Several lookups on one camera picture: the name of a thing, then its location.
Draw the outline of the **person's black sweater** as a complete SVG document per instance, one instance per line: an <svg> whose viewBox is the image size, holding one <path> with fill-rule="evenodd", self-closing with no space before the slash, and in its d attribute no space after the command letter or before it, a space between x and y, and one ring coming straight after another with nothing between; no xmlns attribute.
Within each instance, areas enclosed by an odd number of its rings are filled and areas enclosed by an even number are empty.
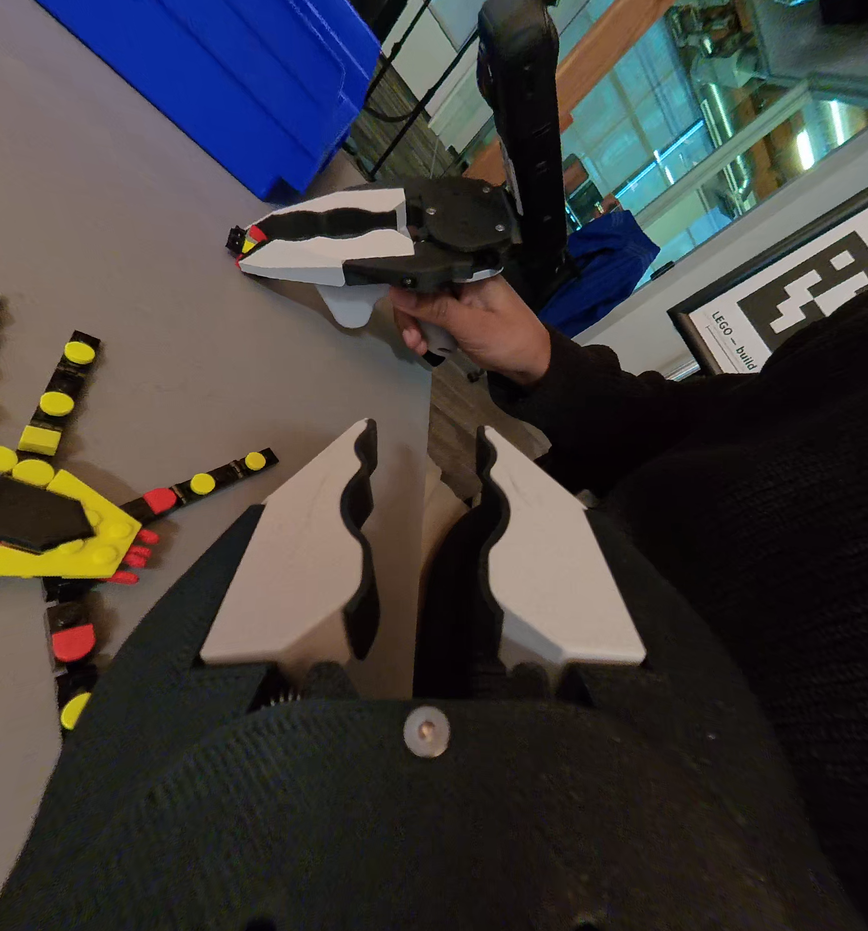
<svg viewBox="0 0 868 931"><path fill-rule="evenodd" d="M722 638L868 924L868 291L756 374L641 411L679 439L608 514Z"/></svg>

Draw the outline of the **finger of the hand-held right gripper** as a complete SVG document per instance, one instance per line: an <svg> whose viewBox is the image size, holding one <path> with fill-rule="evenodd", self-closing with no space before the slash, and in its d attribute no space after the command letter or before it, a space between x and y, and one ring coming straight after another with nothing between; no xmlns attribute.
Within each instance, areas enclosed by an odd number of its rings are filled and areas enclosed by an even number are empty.
<svg viewBox="0 0 868 931"><path fill-rule="evenodd" d="M249 239L254 242L356 239L387 229L407 232L404 190L364 186L277 209L250 225Z"/></svg>
<svg viewBox="0 0 868 931"><path fill-rule="evenodd" d="M415 242L402 231L370 231L345 239L269 239L240 258L240 271L282 281L344 286L345 262L414 254Z"/></svg>

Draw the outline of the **yellow black lego spider model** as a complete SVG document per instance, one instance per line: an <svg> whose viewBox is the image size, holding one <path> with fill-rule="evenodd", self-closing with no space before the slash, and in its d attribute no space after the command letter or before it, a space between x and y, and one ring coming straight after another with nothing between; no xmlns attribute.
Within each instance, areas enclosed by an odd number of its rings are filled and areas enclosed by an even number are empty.
<svg viewBox="0 0 868 931"><path fill-rule="evenodd" d="M256 449L190 479L117 505L54 460L102 352L75 330L13 447L0 445L0 579L41 584L60 733L67 738L91 699L100 671L91 593L134 586L160 536L151 526L278 465Z"/></svg>

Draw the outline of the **blue fabric bag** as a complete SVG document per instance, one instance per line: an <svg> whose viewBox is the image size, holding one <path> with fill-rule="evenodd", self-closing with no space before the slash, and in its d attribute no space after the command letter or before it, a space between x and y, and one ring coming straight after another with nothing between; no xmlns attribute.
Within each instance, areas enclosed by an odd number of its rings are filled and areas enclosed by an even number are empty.
<svg viewBox="0 0 868 931"><path fill-rule="evenodd" d="M631 296L660 254L659 246L626 210L606 213L573 232L568 250L573 274L537 316L572 338Z"/></svg>

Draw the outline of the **person's right hand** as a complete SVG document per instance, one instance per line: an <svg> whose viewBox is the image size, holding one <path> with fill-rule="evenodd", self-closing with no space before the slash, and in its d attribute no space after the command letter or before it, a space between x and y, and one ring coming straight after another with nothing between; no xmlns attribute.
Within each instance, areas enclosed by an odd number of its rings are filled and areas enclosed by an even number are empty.
<svg viewBox="0 0 868 931"><path fill-rule="evenodd" d="M499 275L435 293L391 287L388 297L402 339L417 355L431 351L425 327L438 327L479 368L517 385L534 385L547 373L549 332Z"/></svg>

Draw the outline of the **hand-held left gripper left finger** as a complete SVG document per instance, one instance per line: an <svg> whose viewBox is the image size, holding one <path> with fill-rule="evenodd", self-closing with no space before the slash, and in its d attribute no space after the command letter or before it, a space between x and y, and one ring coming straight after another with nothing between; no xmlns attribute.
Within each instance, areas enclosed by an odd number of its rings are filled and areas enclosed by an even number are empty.
<svg viewBox="0 0 868 931"><path fill-rule="evenodd" d="M365 660L380 600L363 528L378 432L359 420L269 495L200 651L207 665Z"/></svg>

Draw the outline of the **person's right forearm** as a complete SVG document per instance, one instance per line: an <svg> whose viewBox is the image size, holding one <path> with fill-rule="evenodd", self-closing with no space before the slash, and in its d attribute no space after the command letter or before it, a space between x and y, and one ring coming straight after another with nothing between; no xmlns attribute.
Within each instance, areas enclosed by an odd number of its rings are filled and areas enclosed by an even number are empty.
<svg viewBox="0 0 868 931"><path fill-rule="evenodd" d="M572 491L607 495L686 436L707 409L707 379L634 375L606 346L547 333L542 375L528 384L491 375L489 389L502 410L545 436L552 467Z"/></svg>

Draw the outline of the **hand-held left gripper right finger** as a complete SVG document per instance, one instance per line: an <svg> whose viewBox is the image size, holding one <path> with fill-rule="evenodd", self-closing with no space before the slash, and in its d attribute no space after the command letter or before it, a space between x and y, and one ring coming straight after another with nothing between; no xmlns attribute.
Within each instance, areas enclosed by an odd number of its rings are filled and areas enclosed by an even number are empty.
<svg viewBox="0 0 868 931"><path fill-rule="evenodd" d="M646 648L580 500L501 436L476 436L480 497L437 545L417 626L415 694L487 694L539 669L638 668Z"/></svg>

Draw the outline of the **framed white sign black pattern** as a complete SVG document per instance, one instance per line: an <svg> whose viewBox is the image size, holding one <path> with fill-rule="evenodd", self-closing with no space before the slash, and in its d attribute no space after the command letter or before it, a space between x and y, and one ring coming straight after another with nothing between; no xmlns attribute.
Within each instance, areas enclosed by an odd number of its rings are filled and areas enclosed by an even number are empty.
<svg viewBox="0 0 868 931"><path fill-rule="evenodd" d="M747 374L867 289L868 187L668 315L700 371Z"/></svg>

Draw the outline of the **silver ventilation duct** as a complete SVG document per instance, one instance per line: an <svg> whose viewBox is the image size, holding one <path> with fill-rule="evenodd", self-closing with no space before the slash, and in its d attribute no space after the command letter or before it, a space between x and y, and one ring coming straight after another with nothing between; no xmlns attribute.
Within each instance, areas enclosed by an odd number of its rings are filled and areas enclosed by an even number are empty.
<svg viewBox="0 0 868 931"><path fill-rule="evenodd" d="M741 88L716 83L694 83L707 132L716 148L728 144L755 118L750 95ZM736 156L722 170L733 200L744 203L754 193L756 166L749 150Z"/></svg>

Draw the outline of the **blue plastic bin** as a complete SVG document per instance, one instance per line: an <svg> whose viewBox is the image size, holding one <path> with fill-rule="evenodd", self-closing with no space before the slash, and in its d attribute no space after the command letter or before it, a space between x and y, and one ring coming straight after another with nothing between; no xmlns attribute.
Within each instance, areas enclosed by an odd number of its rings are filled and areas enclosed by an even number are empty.
<svg viewBox="0 0 868 931"><path fill-rule="evenodd" d="M39 5L263 201L334 159L381 52L347 1Z"/></svg>

